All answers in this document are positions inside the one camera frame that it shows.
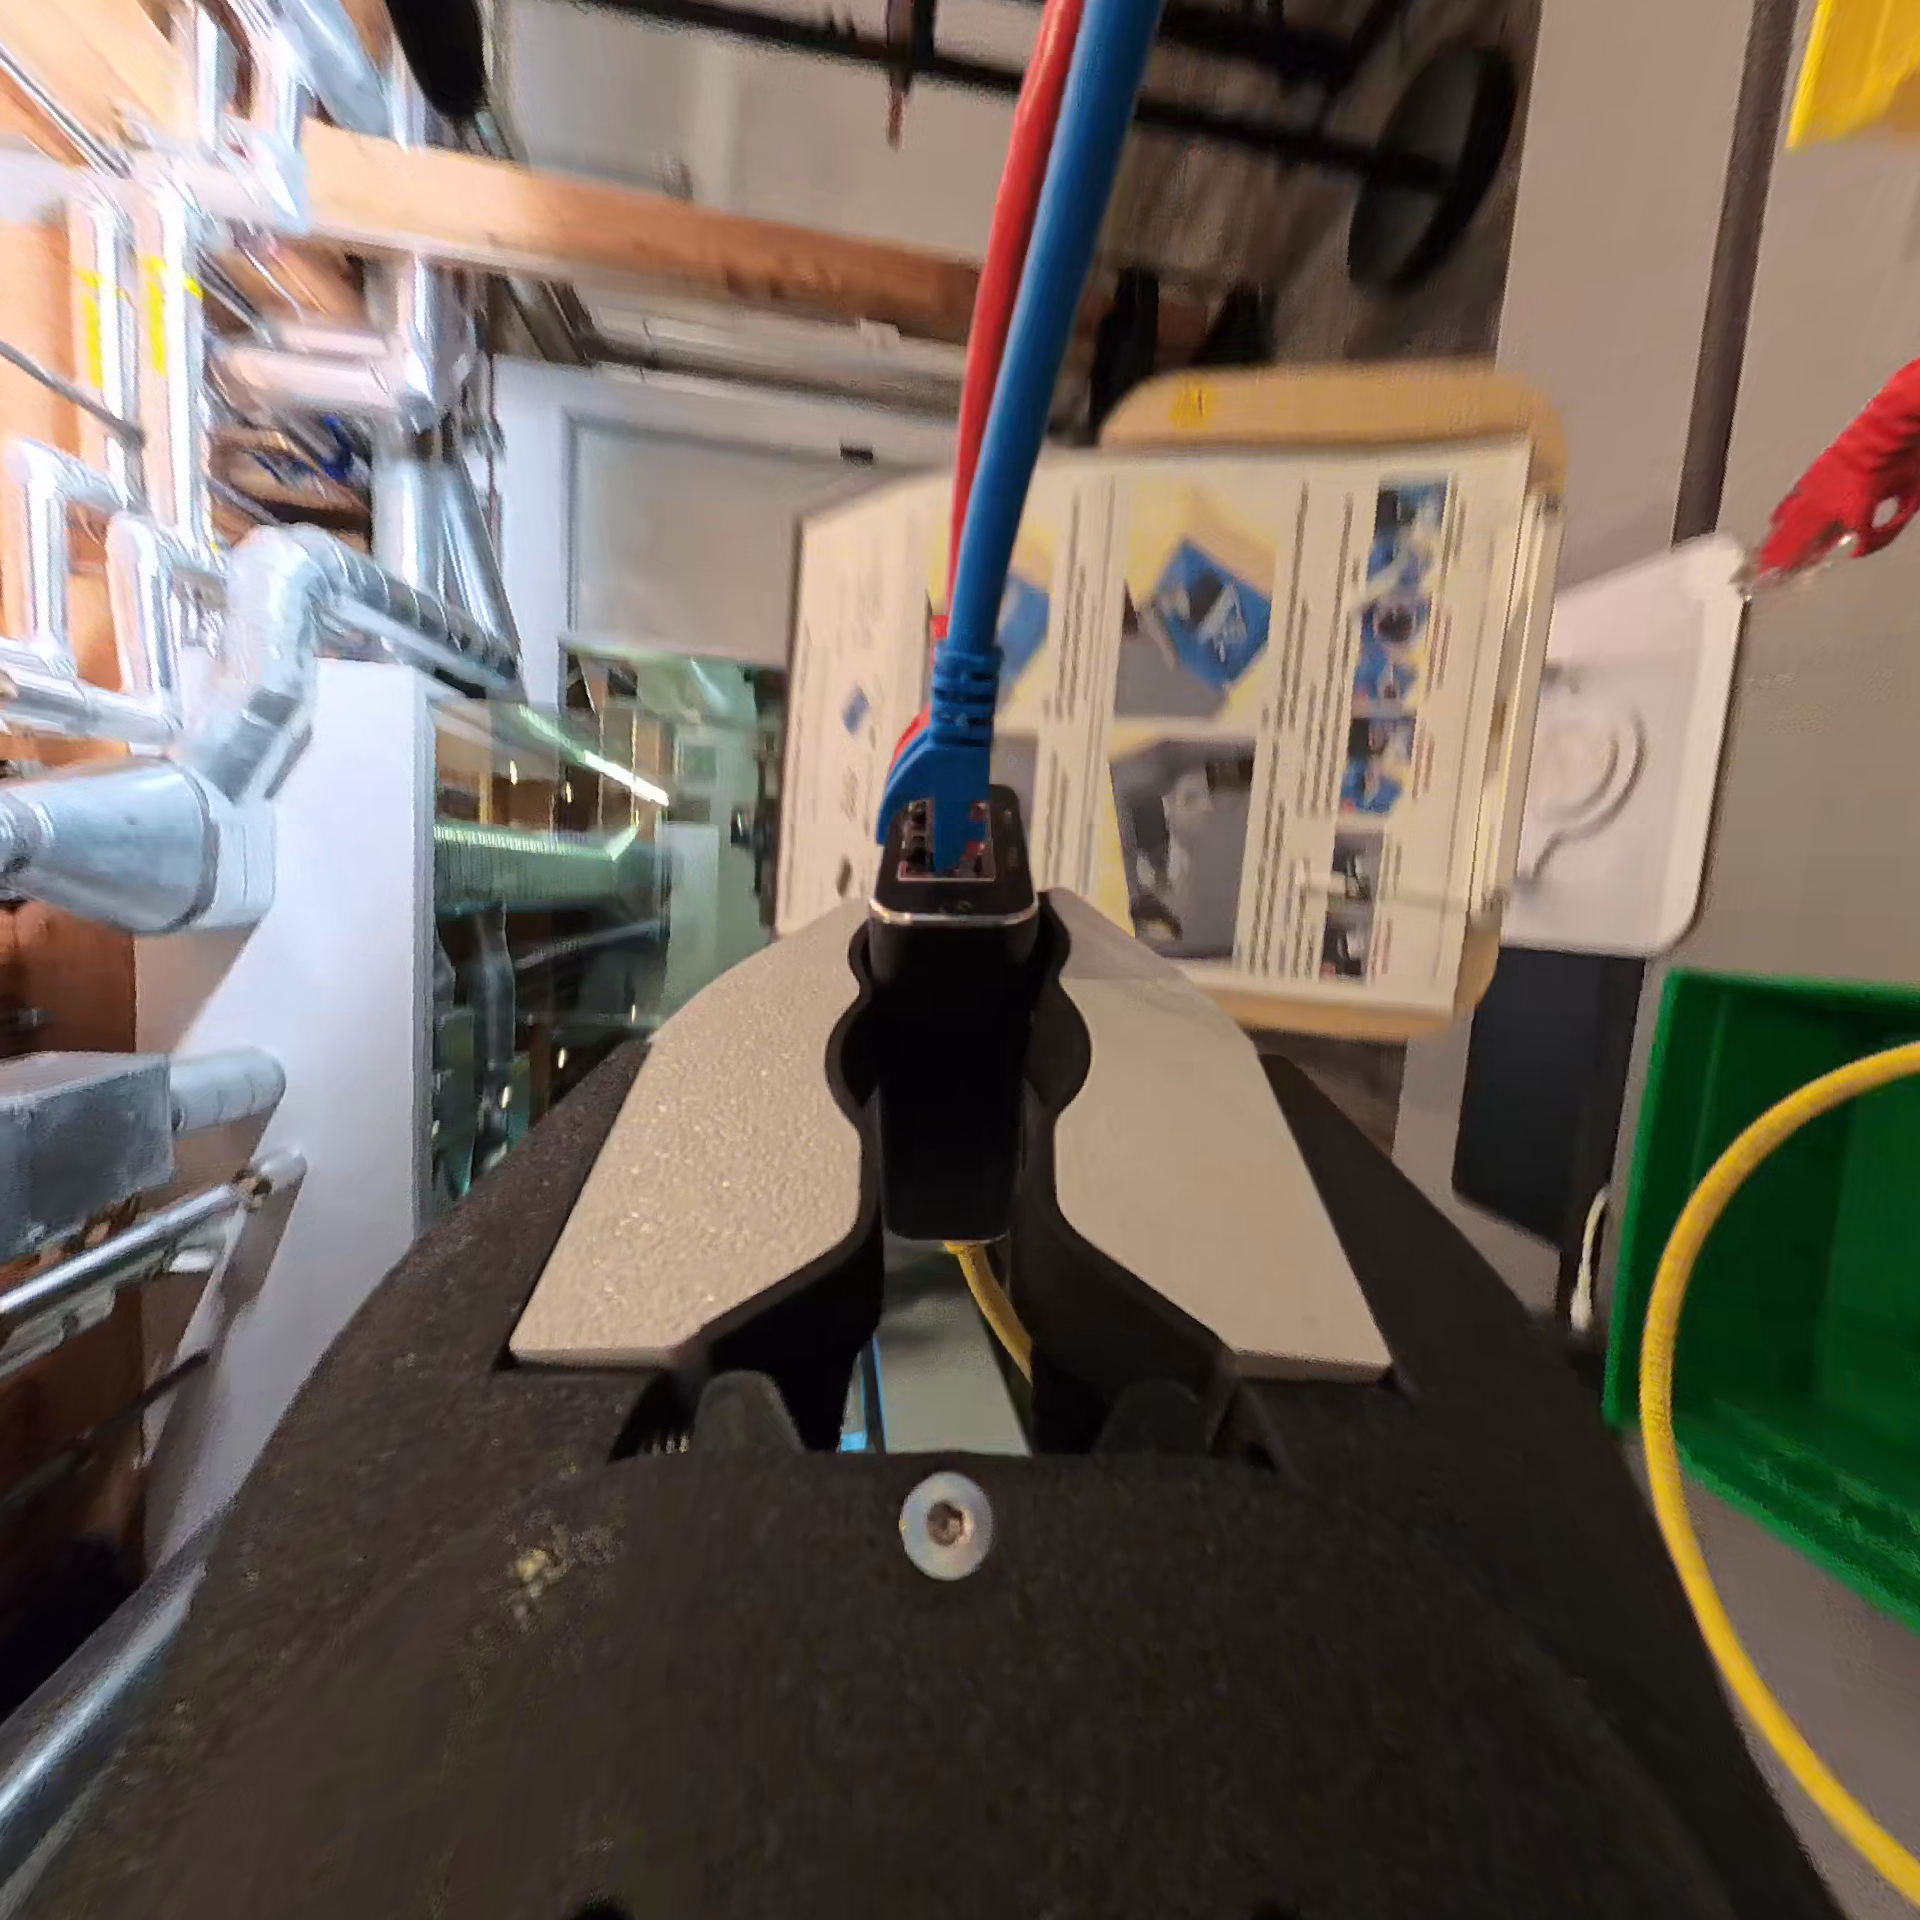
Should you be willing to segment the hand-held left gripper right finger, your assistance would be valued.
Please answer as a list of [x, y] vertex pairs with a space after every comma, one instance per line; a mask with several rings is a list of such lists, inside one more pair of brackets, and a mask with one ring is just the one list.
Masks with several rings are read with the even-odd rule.
[[1025, 1051], [1025, 1331], [1078, 1386], [1368, 1386], [1389, 1353], [1257, 1046], [1060, 888]]

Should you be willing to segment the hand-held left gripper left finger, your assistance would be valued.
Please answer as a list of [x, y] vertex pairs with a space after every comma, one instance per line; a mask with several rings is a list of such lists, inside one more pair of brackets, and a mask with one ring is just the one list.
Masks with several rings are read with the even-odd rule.
[[861, 900], [758, 949], [664, 1019], [511, 1331], [511, 1357], [673, 1370], [877, 1245], [830, 1043], [860, 1002]]

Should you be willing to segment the black ethernet splitter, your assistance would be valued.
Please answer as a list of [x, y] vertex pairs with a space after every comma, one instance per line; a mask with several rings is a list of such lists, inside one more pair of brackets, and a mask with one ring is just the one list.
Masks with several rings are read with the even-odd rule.
[[869, 908], [879, 1209], [908, 1242], [994, 1242], [1015, 1212], [1040, 896], [1012, 786], [973, 808], [954, 870], [933, 870], [929, 830], [928, 803], [903, 810]]

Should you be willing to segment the green plastic bin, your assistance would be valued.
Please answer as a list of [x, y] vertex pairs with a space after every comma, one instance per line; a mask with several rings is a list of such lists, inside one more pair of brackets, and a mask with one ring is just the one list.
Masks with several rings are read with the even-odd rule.
[[[1801, 1085], [1916, 1040], [1916, 988], [1666, 974], [1614, 1229], [1609, 1426], [1638, 1424], [1649, 1284], [1720, 1152]], [[1744, 1181], [1687, 1286], [1670, 1406], [1696, 1481], [1918, 1626], [1916, 1078], [1824, 1113]]]

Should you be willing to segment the yellow plastic bin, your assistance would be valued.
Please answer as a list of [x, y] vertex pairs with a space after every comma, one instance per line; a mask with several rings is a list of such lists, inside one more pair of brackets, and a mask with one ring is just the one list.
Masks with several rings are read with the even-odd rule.
[[1918, 137], [1918, 2], [1815, 2], [1786, 148]]

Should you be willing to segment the instruction sheet on board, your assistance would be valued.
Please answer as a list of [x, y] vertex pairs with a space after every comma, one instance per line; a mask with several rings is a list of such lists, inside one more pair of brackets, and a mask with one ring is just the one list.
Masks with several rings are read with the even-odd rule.
[[1044, 458], [994, 777], [1093, 1030], [1401, 1043], [1472, 1009], [1565, 467], [1485, 361], [1168, 374]]

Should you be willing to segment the silver insulated pipe bundle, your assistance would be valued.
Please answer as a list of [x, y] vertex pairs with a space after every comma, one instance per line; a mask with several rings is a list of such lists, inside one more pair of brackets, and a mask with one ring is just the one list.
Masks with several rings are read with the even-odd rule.
[[[270, 790], [305, 736], [318, 666], [358, 641], [487, 697], [520, 688], [519, 641], [464, 472], [441, 458], [476, 358], [469, 301], [417, 256], [375, 272], [372, 329], [213, 344], [208, 270], [233, 228], [292, 228], [304, 166], [231, 128], [222, 156], [138, 150], [121, 176], [5, 158], [5, 204], [57, 208], [80, 240], [80, 374], [42, 382], [102, 436], [93, 458], [6, 446], [5, 722]], [[399, 569], [311, 526], [213, 536], [208, 411], [336, 421], [368, 438], [375, 507], [406, 510]]]

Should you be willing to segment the black pole stand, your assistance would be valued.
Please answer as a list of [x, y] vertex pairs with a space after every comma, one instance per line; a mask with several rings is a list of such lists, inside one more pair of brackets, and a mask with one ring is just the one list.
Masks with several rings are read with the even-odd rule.
[[[905, 107], [917, 84], [1010, 102], [1024, 83], [1010, 65], [946, 45], [937, 2], [879, 4], [879, 22], [869, 29], [848, 4], [602, 2], [599, 10], [648, 29], [704, 33], [783, 57], [869, 68], [884, 75], [890, 107]], [[1368, 293], [1405, 293], [1450, 258], [1519, 122], [1514, 57], [1493, 42], [1454, 36], [1417, 67], [1373, 137], [1335, 133], [1332, 109], [1410, 14], [1410, 2], [1373, 2], [1338, 29], [1292, 22], [1280, 2], [1164, 4], [1159, 38], [1168, 48], [1270, 81], [1286, 96], [1309, 96], [1312, 115], [1286, 125], [1142, 91], [1135, 125], [1350, 179], [1348, 270]]]

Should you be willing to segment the clear bracket metal cylinder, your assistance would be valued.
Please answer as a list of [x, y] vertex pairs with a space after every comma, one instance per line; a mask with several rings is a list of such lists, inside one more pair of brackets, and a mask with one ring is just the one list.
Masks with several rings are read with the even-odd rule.
[[41, 1328], [52, 1328], [54, 1339], [71, 1338], [85, 1328], [88, 1302], [110, 1300], [126, 1284], [160, 1278], [183, 1249], [202, 1245], [213, 1229], [260, 1212], [277, 1195], [300, 1186], [304, 1173], [304, 1154], [294, 1150], [270, 1154], [226, 1185], [160, 1206], [134, 1226], [5, 1286], [5, 1349], [18, 1344], [20, 1338], [33, 1338]]

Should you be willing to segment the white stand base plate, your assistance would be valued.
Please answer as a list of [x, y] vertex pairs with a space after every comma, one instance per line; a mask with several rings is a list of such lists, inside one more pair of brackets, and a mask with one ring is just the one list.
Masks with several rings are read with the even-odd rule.
[[1727, 536], [1556, 594], [1504, 946], [1654, 958], [1688, 932], [1744, 611]]

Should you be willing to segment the wide rectangular metal duct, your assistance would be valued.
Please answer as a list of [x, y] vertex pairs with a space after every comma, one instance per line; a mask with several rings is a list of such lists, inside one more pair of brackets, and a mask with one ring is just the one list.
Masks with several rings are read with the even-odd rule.
[[1, 1261], [85, 1228], [176, 1174], [176, 1141], [271, 1115], [282, 1067], [263, 1049], [199, 1057], [45, 1049], [1, 1062]]

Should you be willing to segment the round spiral metal duct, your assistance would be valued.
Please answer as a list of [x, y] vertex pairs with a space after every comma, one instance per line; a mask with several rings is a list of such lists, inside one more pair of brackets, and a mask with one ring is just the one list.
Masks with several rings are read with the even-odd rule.
[[252, 929], [274, 900], [271, 804], [312, 733], [333, 641], [482, 694], [520, 690], [503, 632], [312, 529], [241, 541], [222, 617], [223, 673], [177, 744], [5, 784], [6, 891], [138, 937]]

